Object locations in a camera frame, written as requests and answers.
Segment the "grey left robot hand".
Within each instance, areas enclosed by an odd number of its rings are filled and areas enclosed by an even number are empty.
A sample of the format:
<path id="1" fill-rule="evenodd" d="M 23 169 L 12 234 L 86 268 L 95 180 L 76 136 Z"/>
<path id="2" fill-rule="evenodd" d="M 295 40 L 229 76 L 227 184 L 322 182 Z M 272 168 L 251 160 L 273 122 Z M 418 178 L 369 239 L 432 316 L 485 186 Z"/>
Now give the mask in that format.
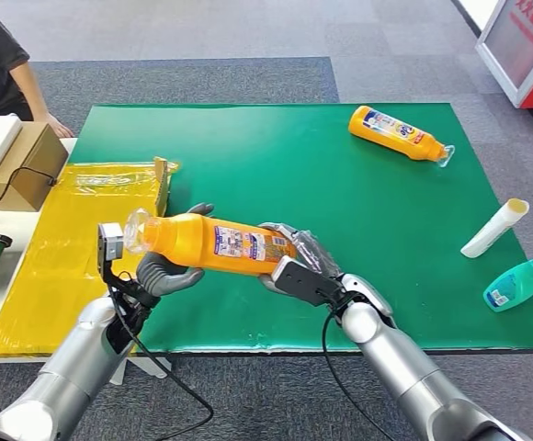
<path id="1" fill-rule="evenodd" d="M 154 297 L 190 288 L 205 276 L 199 267 L 179 266 L 163 254 L 146 253 L 136 269 L 137 281 Z"/>

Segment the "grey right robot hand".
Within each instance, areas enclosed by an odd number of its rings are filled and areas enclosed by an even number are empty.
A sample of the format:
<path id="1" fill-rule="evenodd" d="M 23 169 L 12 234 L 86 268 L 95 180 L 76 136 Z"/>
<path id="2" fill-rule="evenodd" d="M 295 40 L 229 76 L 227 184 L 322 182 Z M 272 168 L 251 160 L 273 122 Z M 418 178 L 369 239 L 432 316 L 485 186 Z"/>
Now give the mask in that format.
<path id="1" fill-rule="evenodd" d="M 313 306 L 331 303 L 341 292 L 339 278 L 342 271 L 311 232 L 285 223 L 265 222 L 261 226 L 279 232 L 297 249 L 296 257 L 284 256 L 273 274 L 260 275 L 267 289 Z"/>

